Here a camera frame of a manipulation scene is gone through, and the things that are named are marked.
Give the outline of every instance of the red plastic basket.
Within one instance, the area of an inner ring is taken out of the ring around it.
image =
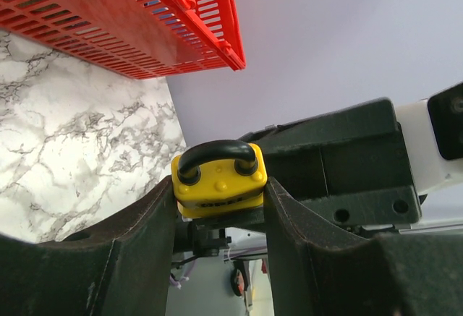
[[[0,0],[0,27],[137,79],[245,67],[234,0]]]

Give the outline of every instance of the black handle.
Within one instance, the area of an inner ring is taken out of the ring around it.
[[[221,159],[234,159],[235,170],[243,176],[254,174],[258,168],[251,145],[239,140],[216,140],[195,146],[180,157],[180,182],[189,185],[197,183],[201,177],[200,165]]]

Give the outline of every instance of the padlock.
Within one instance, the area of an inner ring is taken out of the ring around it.
[[[267,182],[262,151],[239,140],[195,146],[171,163],[180,213],[202,218],[263,204]]]

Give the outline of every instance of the yellow block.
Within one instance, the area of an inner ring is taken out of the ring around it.
[[[200,181],[188,186],[177,176],[180,156],[174,158],[172,183],[179,211],[184,217],[201,218],[263,204],[266,166],[260,148],[250,145],[258,161],[258,169],[250,176],[239,175],[234,169],[234,160],[223,159],[201,165]]]

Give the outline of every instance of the white marble surface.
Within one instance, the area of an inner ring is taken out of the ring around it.
[[[165,79],[0,31],[0,232],[60,240],[128,206],[184,149]]]

